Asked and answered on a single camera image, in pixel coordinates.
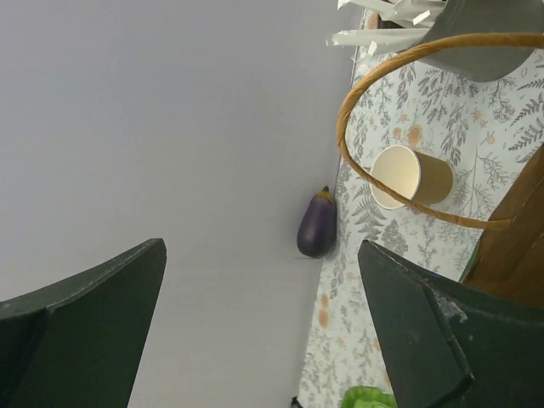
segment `wicker basket handle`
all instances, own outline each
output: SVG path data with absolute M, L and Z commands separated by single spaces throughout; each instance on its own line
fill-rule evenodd
M 357 105 L 360 96 L 378 79 L 385 77 L 388 73 L 398 70 L 400 67 L 410 64 L 430 54 L 434 54 L 442 49 L 460 48 L 460 47 L 500 47 L 514 46 L 526 48 L 544 48 L 544 35 L 532 33 L 479 33 L 463 34 L 461 36 L 447 37 L 440 40 L 426 42 L 414 48 L 406 50 L 402 54 L 395 55 L 391 59 L 382 62 L 366 76 L 364 76 L 348 93 L 348 96 L 342 103 L 338 112 L 337 120 L 337 146 L 343 159 L 365 180 L 375 185 L 378 189 L 388 193 L 395 200 L 402 202 L 414 210 L 448 223 L 461 225 L 469 228 L 479 228 L 485 230 L 503 230 L 512 223 L 512 219 L 503 219 L 497 221 L 480 221 L 472 218 L 451 215 L 447 212 L 433 210 L 429 207 L 403 197 L 396 191 L 390 189 L 387 185 L 373 178 L 366 172 L 354 158 L 351 156 L 346 145 L 346 128 L 348 126 L 351 111 Z

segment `white wall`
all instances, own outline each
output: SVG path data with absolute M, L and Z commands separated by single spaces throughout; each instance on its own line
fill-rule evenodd
M 295 394 L 320 263 L 294 236 L 332 184 L 355 27 L 335 0 L 0 5 L 0 298 L 150 237 L 167 274 L 130 406 Z

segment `purple eggplant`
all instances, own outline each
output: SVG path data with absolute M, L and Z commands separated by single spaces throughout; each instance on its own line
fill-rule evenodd
M 337 203 L 325 187 L 309 202 L 298 227 L 298 250 L 307 257 L 323 258 L 337 238 Z

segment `beige paper cup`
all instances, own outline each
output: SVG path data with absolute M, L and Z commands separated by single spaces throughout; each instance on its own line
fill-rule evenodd
M 372 164 L 371 175 L 425 206 L 443 201 L 453 188 L 453 171 L 448 163 L 400 144 L 382 150 Z M 394 210 L 404 206 L 374 185 L 371 192 L 383 208 Z

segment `table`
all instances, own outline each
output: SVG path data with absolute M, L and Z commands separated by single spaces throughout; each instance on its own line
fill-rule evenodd
M 357 61 L 354 82 L 384 59 Z M 363 167 L 394 144 L 446 160 L 456 186 L 434 207 L 487 219 L 542 143 L 544 52 L 497 82 L 470 82 L 418 62 L 403 67 L 363 95 L 346 135 Z M 392 392 L 357 264 L 364 239 L 459 280 L 482 232 L 408 208 L 381 209 L 369 184 L 343 161 L 336 198 L 337 246 L 321 269 L 298 395 L 305 408 L 337 407 L 354 385 Z

